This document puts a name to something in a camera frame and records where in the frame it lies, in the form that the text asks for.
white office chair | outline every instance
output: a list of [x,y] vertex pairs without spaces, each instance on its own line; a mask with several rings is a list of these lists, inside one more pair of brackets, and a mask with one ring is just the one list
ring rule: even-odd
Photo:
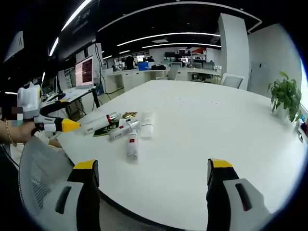
[[64,155],[44,144],[36,136],[25,144],[20,160],[19,191],[28,214],[41,227],[44,198],[57,184],[67,181],[73,164]]
[[225,73],[222,76],[220,85],[239,89],[245,77]]
[[156,77],[156,80],[175,80],[180,66],[179,65],[173,65],[170,68],[170,71],[167,76],[165,77]]

white bottle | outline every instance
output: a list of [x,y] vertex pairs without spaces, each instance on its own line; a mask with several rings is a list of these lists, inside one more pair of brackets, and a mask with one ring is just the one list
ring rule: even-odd
[[155,112],[145,112],[142,115],[140,136],[143,139],[151,139],[155,124]]
[[133,129],[128,136],[127,158],[129,160],[138,159],[138,133],[136,129]]
[[121,117],[120,113],[113,112],[108,115],[103,115],[93,121],[90,121],[89,123],[85,124],[84,127],[84,132],[86,134],[95,132],[98,129],[104,128],[108,125],[111,125],[114,120],[117,120]]
[[113,130],[108,132],[108,135],[109,135],[111,141],[129,134],[134,129],[135,130],[140,129],[140,122],[138,120],[127,119],[126,122],[127,122],[126,125],[119,126],[118,128],[113,129]]

person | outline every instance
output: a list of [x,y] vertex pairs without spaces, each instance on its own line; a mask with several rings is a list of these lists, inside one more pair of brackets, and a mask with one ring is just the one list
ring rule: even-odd
[[148,61],[149,61],[149,62],[155,62],[155,60],[153,59],[153,56],[150,56],[150,58],[149,58]]
[[132,70],[134,69],[134,63],[135,63],[135,60],[133,58],[133,56],[129,55],[126,60],[125,60],[125,65],[127,67],[127,70]]
[[175,55],[175,62],[182,63],[182,67],[185,66],[185,63],[180,59],[180,55],[179,54]]

white pillar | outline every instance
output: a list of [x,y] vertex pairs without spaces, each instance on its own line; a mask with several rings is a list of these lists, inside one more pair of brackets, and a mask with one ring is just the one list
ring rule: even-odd
[[102,61],[102,46],[100,43],[92,44],[91,46],[88,47],[88,54],[89,57],[93,56],[93,70],[94,70],[94,79],[100,79],[100,62],[98,58]]
[[240,89],[247,90],[249,78],[249,44],[245,21],[221,13],[218,19],[221,42],[221,74],[243,76]]

computer monitor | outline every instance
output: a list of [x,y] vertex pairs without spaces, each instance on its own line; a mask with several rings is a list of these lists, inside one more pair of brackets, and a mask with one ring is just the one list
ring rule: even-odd
[[188,63],[188,58],[181,58],[181,61],[184,63]]
[[192,66],[195,68],[202,69],[202,64],[201,63],[192,63]]
[[181,62],[171,62],[171,66],[174,66],[174,65],[178,65],[178,66],[182,67]]
[[76,64],[75,73],[76,88],[93,87],[93,56]]
[[190,50],[179,50],[179,55],[181,56],[191,56],[191,51]]

